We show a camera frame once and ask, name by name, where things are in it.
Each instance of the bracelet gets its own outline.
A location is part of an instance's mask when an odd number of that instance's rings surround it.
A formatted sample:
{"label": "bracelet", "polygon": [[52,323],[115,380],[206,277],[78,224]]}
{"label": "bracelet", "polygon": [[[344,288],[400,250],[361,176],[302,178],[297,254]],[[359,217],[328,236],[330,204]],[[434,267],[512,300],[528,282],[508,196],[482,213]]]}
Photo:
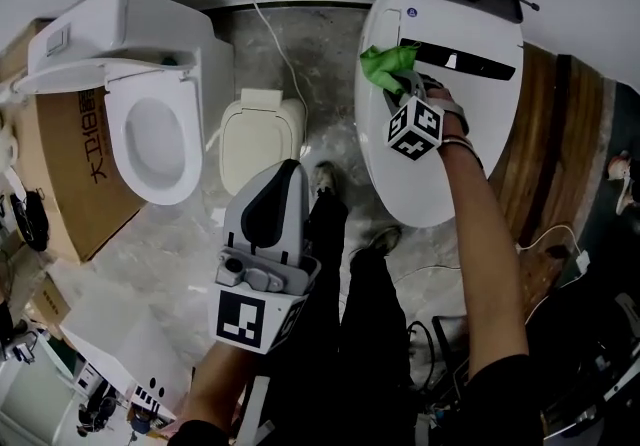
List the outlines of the bracelet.
{"label": "bracelet", "polygon": [[442,137],[442,144],[440,144],[439,149],[442,149],[447,144],[455,144],[465,147],[475,157],[475,159],[478,160],[480,168],[484,171],[484,166],[482,165],[482,161],[480,161],[480,157],[476,153],[475,149],[473,149],[471,142],[469,142],[466,138],[459,137],[458,135],[445,135],[444,137]]}

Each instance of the wrist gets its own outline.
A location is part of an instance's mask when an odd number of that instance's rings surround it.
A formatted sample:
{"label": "wrist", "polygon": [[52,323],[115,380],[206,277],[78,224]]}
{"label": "wrist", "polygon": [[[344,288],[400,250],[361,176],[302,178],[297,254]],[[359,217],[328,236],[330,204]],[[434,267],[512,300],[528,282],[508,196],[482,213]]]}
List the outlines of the wrist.
{"label": "wrist", "polygon": [[442,136],[445,137],[447,135],[466,138],[460,119],[456,114],[451,112],[445,113],[442,121]]}
{"label": "wrist", "polygon": [[476,153],[475,149],[473,148],[473,144],[471,144],[469,139],[467,139],[466,137],[460,136],[460,135],[453,135],[453,134],[443,135],[442,144],[438,149],[438,151],[440,153],[442,161],[444,161],[445,163],[447,162],[446,153],[448,153],[451,150],[453,150],[454,152],[459,152],[460,150],[462,150],[462,152],[466,151],[467,156],[471,155],[475,159],[475,161],[478,163],[480,168],[484,171],[484,167],[482,166],[482,161],[480,160],[478,153]]}

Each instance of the shoe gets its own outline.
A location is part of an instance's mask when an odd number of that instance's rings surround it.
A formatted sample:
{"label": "shoe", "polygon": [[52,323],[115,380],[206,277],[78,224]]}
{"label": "shoe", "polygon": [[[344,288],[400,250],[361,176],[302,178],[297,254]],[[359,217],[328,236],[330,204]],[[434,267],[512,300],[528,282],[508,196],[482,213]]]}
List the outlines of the shoe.
{"label": "shoe", "polygon": [[365,248],[377,250],[383,256],[388,256],[398,246],[401,238],[402,228],[400,226],[386,227],[378,232]]}
{"label": "shoe", "polygon": [[338,195],[338,176],[336,166],[331,162],[321,162],[316,165],[311,175],[313,193],[320,196],[320,192],[329,192],[331,195]]}
{"label": "shoe", "polygon": [[618,156],[611,158],[607,167],[607,175],[609,181],[617,181],[621,179],[629,179],[630,172],[630,156],[627,151],[622,151]]}
{"label": "shoe", "polygon": [[616,204],[616,215],[622,215],[622,212],[627,206],[635,204],[633,195],[631,194],[631,185],[633,185],[633,182],[629,178],[625,178],[624,184],[622,185],[622,192]]}

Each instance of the toilet seat lid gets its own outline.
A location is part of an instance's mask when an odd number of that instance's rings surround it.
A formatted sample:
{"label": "toilet seat lid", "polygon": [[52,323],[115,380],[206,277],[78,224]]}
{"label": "toilet seat lid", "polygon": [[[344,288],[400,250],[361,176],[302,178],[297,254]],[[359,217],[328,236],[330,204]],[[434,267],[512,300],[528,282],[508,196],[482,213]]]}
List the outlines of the toilet seat lid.
{"label": "toilet seat lid", "polygon": [[155,204],[196,188],[203,163],[198,88],[176,71],[112,80],[105,95],[111,144],[127,185]]}
{"label": "toilet seat lid", "polygon": [[29,74],[15,84],[27,95],[95,89],[126,76],[151,71],[189,71],[193,66],[166,66],[127,58],[89,58],[58,64]]}
{"label": "toilet seat lid", "polygon": [[235,195],[256,174],[289,158],[293,152],[291,125],[273,110],[231,105],[222,120],[220,175],[224,187]]}

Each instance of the black pants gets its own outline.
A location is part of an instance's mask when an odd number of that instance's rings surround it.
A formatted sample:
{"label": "black pants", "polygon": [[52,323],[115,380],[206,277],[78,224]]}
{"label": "black pants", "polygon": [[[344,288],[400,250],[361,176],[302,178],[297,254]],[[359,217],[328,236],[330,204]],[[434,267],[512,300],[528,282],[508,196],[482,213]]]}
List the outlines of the black pants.
{"label": "black pants", "polygon": [[312,255],[322,263],[287,342],[269,354],[269,409],[279,443],[411,444],[406,320],[384,257],[359,251],[342,324],[340,264],[347,208],[321,194],[311,212]]}

